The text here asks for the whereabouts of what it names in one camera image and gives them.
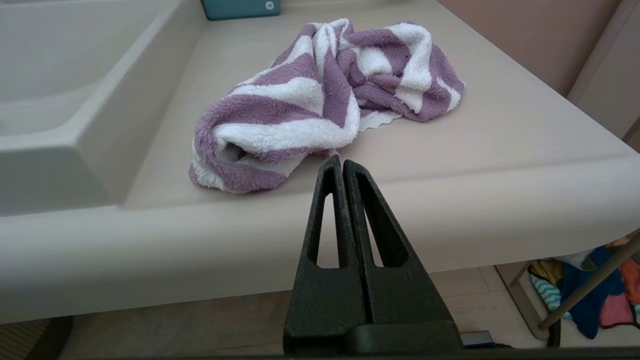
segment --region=sink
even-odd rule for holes
[[[0,215],[126,195],[205,23],[193,3],[0,1]]]

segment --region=pink cloth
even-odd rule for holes
[[[608,329],[616,325],[633,325],[634,315],[625,294],[609,295],[600,312],[600,325]]]

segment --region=blue cloth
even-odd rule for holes
[[[612,254],[605,247],[595,249],[589,259],[597,267],[604,265],[611,258]],[[565,301],[577,288],[582,286],[593,272],[579,270],[567,263],[564,264],[564,278],[558,282],[561,289],[562,301]],[[600,328],[600,313],[605,300],[609,295],[620,295],[625,292],[625,285],[622,283],[622,274],[616,269],[595,289],[591,290],[582,300],[573,306],[569,313],[573,321],[578,326],[578,330],[589,339],[593,339],[598,334]]]

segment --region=yellow cloth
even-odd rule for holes
[[[564,277],[564,266],[558,260],[539,260],[531,265],[531,272],[537,277],[547,279],[557,286],[558,280]]]

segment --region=floor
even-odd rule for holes
[[[492,266],[431,274],[461,332],[489,330],[516,348],[534,338]],[[526,277],[529,296],[543,304]],[[75,317],[60,360],[151,356],[281,354],[289,291],[95,313]],[[563,320],[563,347],[640,346],[640,330],[619,326],[588,340]]]

